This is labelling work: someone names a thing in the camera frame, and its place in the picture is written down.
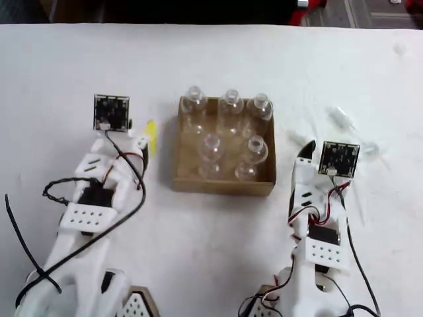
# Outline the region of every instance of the floor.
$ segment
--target floor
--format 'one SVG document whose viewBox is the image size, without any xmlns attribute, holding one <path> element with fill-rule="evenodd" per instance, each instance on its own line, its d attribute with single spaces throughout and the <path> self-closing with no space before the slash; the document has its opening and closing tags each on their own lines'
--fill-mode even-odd
<svg viewBox="0 0 423 317">
<path fill-rule="evenodd" d="M 389 0 L 328 0 L 326 8 L 310 12 L 303 26 L 340 28 L 423 28 L 423 14 L 410 15 L 403 3 Z"/>
</svg>

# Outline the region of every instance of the plastic piece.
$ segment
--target plastic piece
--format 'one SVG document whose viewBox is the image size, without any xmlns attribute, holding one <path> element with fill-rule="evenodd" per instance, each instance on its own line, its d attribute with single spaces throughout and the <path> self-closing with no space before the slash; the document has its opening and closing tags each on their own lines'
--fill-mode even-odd
<svg viewBox="0 0 423 317">
<path fill-rule="evenodd" d="M 225 148 L 217 134 L 207 134 L 198 145 L 200 167 L 198 173 L 205 179 L 217 179 L 221 175 L 221 161 Z"/>
<path fill-rule="evenodd" d="M 354 127 L 354 124 L 350 117 L 347 116 L 344 110 L 342 110 L 340 107 L 332 107 L 329 109 L 329 116 L 332 118 L 334 123 L 341 129 L 345 130 L 353 130 L 355 131 L 356 128 Z"/>
<path fill-rule="evenodd" d="M 101 181 L 111 165 L 112 160 L 107 155 L 88 153 L 79 163 L 75 175 L 76 177 L 95 177 Z"/>
<path fill-rule="evenodd" d="M 102 232 L 112 224 L 117 214 L 116 210 L 109 207 L 69 203 L 60 227 L 83 232 Z"/>
<path fill-rule="evenodd" d="M 257 179 L 257 165 L 268 156 L 268 146 L 259 135 L 253 135 L 241 145 L 241 161 L 235 169 L 239 180 L 254 181 Z"/>
<path fill-rule="evenodd" d="M 148 313 L 142 296 L 133 293 L 125 304 L 122 313 L 118 317 L 152 317 Z"/>
<path fill-rule="evenodd" d="M 258 94 L 249 100 L 244 118 L 243 137 L 248 139 L 253 135 L 264 136 L 272 116 L 273 105 L 265 94 Z"/>
<path fill-rule="evenodd" d="M 207 98 L 201 89 L 192 86 L 182 97 L 183 132 L 201 134 L 204 132 Z"/>
<path fill-rule="evenodd" d="M 305 259 L 308 262 L 334 269 L 349 270 L 348 253 L 343 247 L 309 237 L 305 239 L 304 243 Z"/>
<path fill-rule="evenodd" d="M 235 89 L 229 89 L 217 102 L 217 133 L 220 135 L 240 134 L 244 100 Z"/>
</svg>

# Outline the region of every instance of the glass bottle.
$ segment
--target glass bottle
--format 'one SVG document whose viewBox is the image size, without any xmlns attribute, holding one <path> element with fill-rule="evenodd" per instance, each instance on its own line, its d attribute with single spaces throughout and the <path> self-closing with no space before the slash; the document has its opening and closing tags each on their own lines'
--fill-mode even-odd
<svg viewBox="0 0 423 317">
<path fill-rule="evenodd" d="M 188 89 L 182 97 L 183 132 L 201 134 L 206 120 L 207 97 L 197 86 Z"/>
<path fill-rule="evenodd" d="M 273 105 L 265 94 L 257 94 L 247 102 L 247 111 L 243 123 L 243 137 L 264 136 L 273 115 Z"/>
<path fill-rule="evenodd" d="M 217 127 L 220 135 L 241 133 L 244 100 L 235 89 L 229 89 L 218 101 Z"/>
<path fill-rule="evenodd" d="M 257 180 L 257 166 L 263 163 L 268 156 L 268 147 L 263 138 L 253 135 L 241 145 L 241 161 L 235 169 L 235 175 L 239 180 Z"/>
<path fill-rule="evenodd" d="M 221 176 L 221 164 L 225 148 L 217 134 L 207 134 L 200 140 L 198 155 L 200 156 L 200 167 L 198 174 L 205 179 L 218 179 Z"/>
</svg>

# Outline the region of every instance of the white 3d-printed part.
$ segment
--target white 3d-printed part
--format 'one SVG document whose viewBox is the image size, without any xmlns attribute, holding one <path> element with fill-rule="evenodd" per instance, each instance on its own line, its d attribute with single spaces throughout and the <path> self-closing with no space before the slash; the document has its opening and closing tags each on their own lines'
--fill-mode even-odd
<svg viewBox="0 0 423 317">
<path fill-rule="evenodd" d="M 305 259 L 334 269 L 346 271 L 350 269 L 349 256 L 345 248 L 309 237 L 305 239 Z"/>
<path fill-rule="evenodd" d="M 79 163 L 75 175 L 76 177 L 102 178 L 112 165 L 113 159 L 106 155 L 88 153 Z"/>
<path fill-rule="evenodd" d="M 69 203 L 60 227 L 84 232 L 101 232 L 112 224 L 117 214 L 116 210 L 109 207 Z"/>
<path fill-rule="evenodd" d="M 119 317 L 150 317 L 140 294 L 133 293 Z"/>
</svg>

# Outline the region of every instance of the red object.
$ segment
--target red object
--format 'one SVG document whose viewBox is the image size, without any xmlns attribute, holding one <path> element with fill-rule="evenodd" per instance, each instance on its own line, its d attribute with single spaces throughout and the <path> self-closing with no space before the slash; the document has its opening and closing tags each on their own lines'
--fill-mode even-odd
<svg viewBox="0 0 423 317">
<path fill-rule="evenodd" d="M 307 10 L 296 10 L 291 17 L 291 20 L 288 22 L 288 25 L 299 26 L 301 24 L 302 18 L 310 11 L 317 7 L 326 7 L 328 0 L 309 0 L 309 7 Z"/>
<path fill-rule="evenodd" d="M 407 0 L 405 3 L 405 8 L 409 10 L 413 10 L 414 8 L 422 8 L 423 7 L 423 0 Z"/>
</svg>

